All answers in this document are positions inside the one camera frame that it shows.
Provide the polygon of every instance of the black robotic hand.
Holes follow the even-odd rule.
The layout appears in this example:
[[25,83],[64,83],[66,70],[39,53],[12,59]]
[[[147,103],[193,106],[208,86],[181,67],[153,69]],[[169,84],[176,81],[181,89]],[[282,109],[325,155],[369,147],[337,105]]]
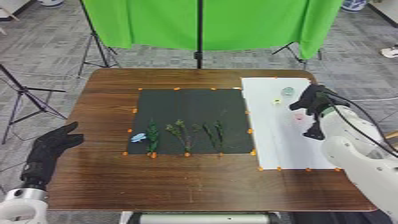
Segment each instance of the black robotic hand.
[[[289,110],[298,110],[300,108],[304,108],[307,109],[305,114],[309,116],[312,114],[318,116],[321,111],[330,107],[327,94],[336,95],[336,93],[330,89],[325,88],[325,86],[311,84],[305,91],[302,92],[298,101],[289,105]],[[348,105],[336,99],[330,100],[336,105]]]
[[21,173],[23,187],[44,190],[53,176],[57,159],[64,151],[83,143],[83,135],[69,134],[76,127],[78,122],[73,122],[35,139]]
[[325,88],[321,85],[311,84],[305,91],[302,92],[302,96],[298,101],[289,105],[289,110],[298,110],[300,108],[307,109],[305,114],[311,116],[314,115],[314,123],[312,126],[304,133],[304,136],[323,140],[325,136],[320,130],[320,114],[321,111],[334,105],[350,106],[350,104],[332,98],[327,95],[336,95],[330,89]]

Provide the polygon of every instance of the artificial plant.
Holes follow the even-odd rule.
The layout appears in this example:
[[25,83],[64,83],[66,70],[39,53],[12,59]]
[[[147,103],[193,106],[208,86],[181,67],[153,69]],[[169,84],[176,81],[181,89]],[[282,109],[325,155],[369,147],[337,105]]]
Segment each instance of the artificial plant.
[[145,151],[147,151],[147,156],[154,159],[158,154],[156,154],[156,148],[158,148],[158,127],[156,127],[156,123],[151,120],[149,122],[149,126],[145,129],[145,138],[149,141],[149,145],[145,147]]
[[170,134],[176,136],[179,143],[183,145],[185,149],[185,157],[190,157],[192,148],[195,145],[195,134],[201,130],[201,127],[197,124],[192,125],[192,130],[188,130],[185,126],[185,121],[177,120],[174,125],[167,124],[165,130],[170,132]]
[[204,133],[206,133],[208,138],[209,138],[213,149],[217,150],[217,152],[222,155],[224,154],[224,127],[222,127],[220,120],[215,121],[213,127],[215,127],[217,135],[211,132],[211,129],[209,129],[209,126],[208,126],[206,122],[202,123],[202,130],[204,130]]

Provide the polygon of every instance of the metal stand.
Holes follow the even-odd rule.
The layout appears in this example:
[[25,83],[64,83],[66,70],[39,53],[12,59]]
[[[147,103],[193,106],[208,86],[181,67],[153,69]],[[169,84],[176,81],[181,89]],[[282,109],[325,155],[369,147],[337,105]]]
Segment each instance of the metal stand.
[[[90,27],[90,37],[89,37],[89,42],[87,42],[85,51],[83,51],[83,59],[81,59],[81,64],[80,64],[80,69],[78,69],[78,78],[81,76],[83,65],[94,65],[101,68],[112,68],[115,65],[121,67],[119,62],[117,62],[115,57],[113,57],[113,55],[117,55],[115,50],[103,45],[103,42],[101,42],[101,39],[99,39],[99,36],[97,36],[97,33],[96,33],[96,29],[94,29],[94,26],[92,26],[90,17],[89,17],[89,13],[87,13],[87,9],[85,9],[85,5],[83,5],[81,0],[80,0],[80,5],[81,5],[81,9],[83,9],[85,19],[87,19],[87,22],[89,22],[89,27]],[[87,62],[87,60],[85,60],[87,59],[87,54],[89,54],[89,49],[90,49],[92,39],[94,39],[94,42],[96,42],[96,47],[97,47],[97,52],[99,52],[99,56],[101,56],[101,60],[103,60],[103,65],[94,64],[94,63]],[[105,47],[106,52],[108,52],[108,58],[105,57],[103,47]]]
[[197,69],[202,69],[202,12],[204,0],[197,0],[197,52],[193,58],[197,60]]
[[[293,44],[295,42],[289,42],[280,48],[279,48],[279,50],[272,53],[272,55],[275,55],[284,49],[288,49],[289,50],[289,53],[291,53],[291,55],[293,55],[293,57],[295,57],[295,60],[296,60],[296,62],[298,63],[302,63],[302,69],[304,70],[307,70],[307,60],[304,60],[304,59],[300,59],[298,58],[298,56],[296,56],[296,54],[295,54],[295,51],[291,50],[291,48],[289,48],[289,45]],[[318,59],[321,60],[321,51],[318,50]]]
[[[48,101],[50,101],[50,97],[51,97],[51,93],[64,93],[64,90],[55,90],[55,89],[41,89],[41,88],[30,88],[26,86],[21,85],[21,83],[18,82],[12,74],[9,73],[3,65],[0,64],[0,70],[10,80],[10,82],[14,83],[16,86],[16,93],[18,93],[18,97],[16,97],[16,103],[14,103],[14,107],[12,107],[12,113],[10,113],[10,117],[9,117],[9,123],[7,123],[7,128],[5,128],[5,133],[3,133],[3,140],[2,140],[2,144],[5,144],[5,140],[7,140],[7,135],[9,135],[9,129],[10,126],[19,123],[23,120],[26,120],[32,116],[35,116],[41,113],[50,113],[53,114],[60,119],[66,120],[64,115],[58,113],[58,111],[53,109],[53,107],[48,105]],[[46,96],[46,100],[42,101],[39,99],[39,97],[30,93],[30,90],[34,91],[42,91],[48,92],[48,96]],[[37,107],[37,111],[28,114],[26,116],[23,116],[19,119],[16,119],[16,113],[18,113],[18,106],[19,106],[19,101],[21,101],[21,96],[26,96],[30,102],[34,103],[35,107]]]
[[167,213],[142,214],[122,212],[119,224],[279,224],[280,220],[273,213]]

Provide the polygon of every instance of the shoe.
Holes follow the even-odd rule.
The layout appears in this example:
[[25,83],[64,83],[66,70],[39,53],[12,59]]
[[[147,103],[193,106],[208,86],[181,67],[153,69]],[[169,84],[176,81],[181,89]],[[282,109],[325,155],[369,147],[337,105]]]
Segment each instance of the shoe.
[[396,58],[398,57],[398,44],[391,48],[384,48],[380,50],[380,53],[385,58]]
[[346,12],[357,13],[364,9],[366,4],[366,0],[344,0],[341,9]]

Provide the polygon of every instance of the backdrop stand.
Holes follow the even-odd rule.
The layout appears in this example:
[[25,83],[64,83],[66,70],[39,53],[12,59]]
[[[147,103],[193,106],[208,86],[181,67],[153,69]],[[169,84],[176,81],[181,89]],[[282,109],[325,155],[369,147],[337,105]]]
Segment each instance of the backdrop stand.
[[[3,132],[3,140],[2,140],[2,144],[5,144],[5,140],[7,140],[7,135],[9,135],[9,129],[10,126],[19,123],[23,120],[26,120],[30,117],[34,117],[37,114],[41,113],[50,113],[53,114],[60,119],[66,120],[64,115],[58,113],[58,111],[53,109],[53,107],[48,105],[48,101],[50,101],[50,97],[51,97],[51,93],[64,93],[64,90],[55,90],[55,89],[39,89],[39,88],[30,88],[26,86],[21,85],[21,83],[18,82],[12,74],[9,73],[3,65],[0,64],[0,70],[16,86],[16,88],[12,88],[16,90],[18,93],[18,97],[16,97],[16,102],[14,102],[14,107],[12,107],[12,112],[10,112],[10,116],[9,116],[9,123],[7,123],[7,128],[5,128],[5,132]],[[46,100],[42,101],[39,99],[39,97],[30,93],[30,90],[34,91],[42,91],[48,92],[46,95]],[[34,103],[34,106],[37,107],[37,111],[28,114],[26,116],[23,116],[19,119],[16,119],[16,114],[18,114],[18,106],[19,106],[19,101],[21,101],[21,97],[23,95],[26,96],[30,102]]]
[[[298,58],[298,56],[296,56],[296,54],[295,54],[295,51],[291,50],[291,47],[289,47],[289,45],[293,44],[295,42],[289,42],[279,49],[277,49],[277,51],[272,53],[272,55],[275,55],[284,49],[288,49],[288,51],[289,51],[289,53],[291,53],[291,55],[293,55],[293,57],[295,57],[295,60],[296,60],[296,62],[302,64],[302,66],[304,66],[304,70],[307,70],[307,60],[304,60],[304,59],[300,59]],[[321,51],[318,50],[318,60],[321,60]]]
[[197,69],[202,69],[202,11],[204,11],[204,0],[197,0],[197,51],[193,58],[197,61]]
[[[115,60],[115,56],[113,56],[113,55],[117,55],[115,50],[110,47],[105,46],[105,44],[101,42],[101,39],[99,39],[99,36],[97,36],[97,33],[96,33],[96,29],[94,29],[94,26],[92,26],[90,17],[89,17],[85,5],[83,5],[83,0],[80,0],[80,5],[81,5],[81,9],[83,9],[85,19],[87,19],[87,22],[89,22],[89,27],[90,27],[90,37],[89,37],[89,42],[87,42],[85,51],[83,51],[81,64],[80,64],[80,68],[78,68],[78,78],[81,76],[83,65],[94,65],[101,68],[112,68],[115,65],[117,65],[117,67],[121,67],[119,62]],[[103,65],[99,65],[92,62],[87,62],[87,54],[89,54],[92,39],[94,39],[94,42],[96,42],[96,47],[97,47],[97,52],[99,52],[99,56],[101,56]]]

